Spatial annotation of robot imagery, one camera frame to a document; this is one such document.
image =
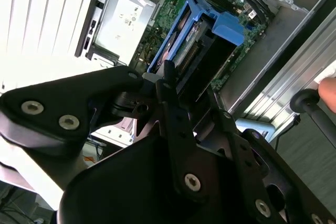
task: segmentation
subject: bolt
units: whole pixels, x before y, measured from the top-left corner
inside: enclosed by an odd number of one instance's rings
[[[201,182],[194,174],[188,173],[185,175],[184,182],[192,191],[199,191],[201,189]]]
[[[228,118],[228,119],[231,118],[231,115],[230,115],[229,113],[227,113],[226,111],[225,111],[223,114],[224,114],[224,116],[225,116],[226,118]]]
[[[164,83],[163,84],[166,88],[168,88],[168,89],[170,89],[171,87],[170,87],[170,85],[169,84],[167,84],[167,83]]]
[[[269,218],[271,216],[271,210],[269,209],[268,205],[261,199],[256,200],[256,207],[258,211],[266,218]]]
[[[128,75],[134,79],[137,79],[138,76],[135,73],[129,72]]]
[[[320,219],[320,217],[318,217],[316,214],[312,214],[311,218],[313,219],[313,221],[315,222],[315,224],[323,224],[323,222]]]
[[[29,115],[38,115],[42,113],[44,107],[37,101],[27,101],[21,105],[21,109],[24,113]]]
[[[65,130],[75,130],[79,126],[79,120],[73,115],[63,115],[58,120],[59,126]]]
[[[257,133],[257,132],[252,132],[252,135],[256,138],[256,139],[259,139],[260,138],[260,136],[259,136],[259,134]]]

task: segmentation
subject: sticker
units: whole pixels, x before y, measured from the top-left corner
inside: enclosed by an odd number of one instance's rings
[[[142,5],[142,6],[146,6],[147,5],[147,2],[145,0],[138,0],[139,3]]]
[[[141,22],[139,17],[143,7],[130,0],[118,0],[112,18],[105,26],[105,44],[113,48],[113,53],[120,56],[120,61],[133,55],[132,38],[141,37]]]
[[[254,17],[257,16],[257,13],[255,12],[255,10],[253,10],[248,14],[248,16],[250,17],[250,19],[254,19]]]

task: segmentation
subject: orange wire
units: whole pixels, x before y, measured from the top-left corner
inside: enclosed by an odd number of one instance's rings
[[[94,164],[96,163],[95,160],[93,160],[91,157],[83,156],[84,158],[87,158],[89,161],[93,162]]]

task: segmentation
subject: black metal bracket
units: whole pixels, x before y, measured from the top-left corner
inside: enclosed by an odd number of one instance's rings
[[[97,192],[105,196],[105,190],[119,197],[119,187],[124,189],[121,194],[130,190],[133,173],[141,177],[138,169],[143,169],[149,177],[139,178],[139,184],[147,191],[138,186],[140,191],[132,189],[128,197],[150,209],[146,218],[156,221],[149,223],[162,223],[160,220],[166,218],[161,214],[163,208],[153,211],[157,202],[173,205],[181,223],[195,223],[197,217],[205,223],[207,218],[198,216],[200,212],[207,216],[214,213],[211,220],[216,221],[212,223],[336,221],[259,133],[246,130],[240,135],[227,111],[212,106],[207,112],[208,125],[199,131],[202,142],[197,146],[188,113],[179,105],[174,63],[165,61],[164,69],[163,79],[154,81],[122,66],[7,92],[0,98],[0,134],[46,155],[72,157],[91,131],[129,116],[138,119],[138,142],[75,178],[71,191],[65,193],[65,202],[78,204],[82,190],[87,190],[85,183],[91,185],[92,181],[106,184],[104,188],[96,185],[94,197]],[[65,115],[72,119],[62,121]],[[126,164],[132,172],[124,169]],[[283,202],[277,195],[282,195]],[[87,204],[79,205],[76,207],[82,212],[76,210],[76,214],[90,216],[85,210]],[[108,209],[105,212],[101,219],[110,220]]]

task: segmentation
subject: hole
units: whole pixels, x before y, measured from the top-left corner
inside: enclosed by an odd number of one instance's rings
[[[192,186],[196,186],[196,185],[197,185],[197,181],[196,181],[194,178],[189,178],[189,183],[190,183]]]
[[[97,1],[96,2],[96,7],[100,8],[100,9],[103,9],[104,8],[104,4],[100,1]]]
[[[38,110],[38,107],[34,104],[28,105],[27,108],[31,111],[37,111]]]
[[[250,161],[245,160],[245,164],[246,164],[248,167],[252,167],[252,163],[251,163]]]
[[[225,150],[223,148],[220,148],[217,152],[225,156]]]
[[[91,28],[94,28],[96,26],[97,21],[93,20],[91,23]]]
[[[276,209],[277,212],[282,211],[285,208],[285,199],[280,189],[276,185],[269,185],[266,187],[269,200]]]
[[[180,137],[182,137],[182,138],[186,138],[186,137],[187,137],[186,134],[185,134],[184,132],[180,132],[179,135],[180,135]]]
[[[261,208],[264,212],[266,212],[266,210],[267,210],[266,207],[265,207],[264,205],[262,205],[262,204],[260,205],[260,208]]]
[[[240,145],[240,148],[242,148],[243,150],[247,151],[247,148],[245,146],[243,146],[242,144]]]
[[[142,114],[142,113],[145,113],[148,111],[148,106],[146,104],[140,104],[138,107],[137,107],[137,112]]]
[[[72,119],[65,119],[64,122],[68,125],[73,125],[74,121]]]
[[[89,46],[89,42],[90,42],[90,38],[87,37],[86,40],[85,40],[85,44],[84,44],[84,49],[88,49],[88,46]]]

